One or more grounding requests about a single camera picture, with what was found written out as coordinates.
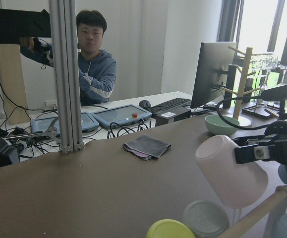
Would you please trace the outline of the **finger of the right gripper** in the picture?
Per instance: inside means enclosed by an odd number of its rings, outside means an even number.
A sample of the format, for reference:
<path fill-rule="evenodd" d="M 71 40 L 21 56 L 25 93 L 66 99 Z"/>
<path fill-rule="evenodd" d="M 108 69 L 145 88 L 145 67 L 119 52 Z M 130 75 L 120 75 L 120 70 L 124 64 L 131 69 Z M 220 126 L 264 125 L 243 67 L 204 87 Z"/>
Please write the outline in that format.
<path fill-rule="evenodd" d="M 245 143 L 236 142 L 234 149 L 237 164 L 246 164 L 255 161 L 278 161 L 282 159 L 282 153 L 271 140 L 254 140 Z"/>
<path fill-rule="evenodd" d="M 235 142 L 238 146 L 247 146 L 247 145 L 259 144 L 262 142 L 270 142 L 274 141 L 275 139 L 277 139 L 277 135 L 271 134 L 271 135 L 237 137 L 232 139 L 232 141 Z"/>

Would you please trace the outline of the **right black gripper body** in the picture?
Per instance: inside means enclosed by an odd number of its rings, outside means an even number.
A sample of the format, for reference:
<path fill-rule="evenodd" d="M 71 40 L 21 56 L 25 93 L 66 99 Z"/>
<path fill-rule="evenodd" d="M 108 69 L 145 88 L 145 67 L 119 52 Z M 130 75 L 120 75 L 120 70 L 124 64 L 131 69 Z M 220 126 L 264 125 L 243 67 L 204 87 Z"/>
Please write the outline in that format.
<path fill-rule="evenodd" d="M 270 160 L 287 165 L 287 120 L 270 124 L 264 135 L 271 139 L 268 145 Z"/>

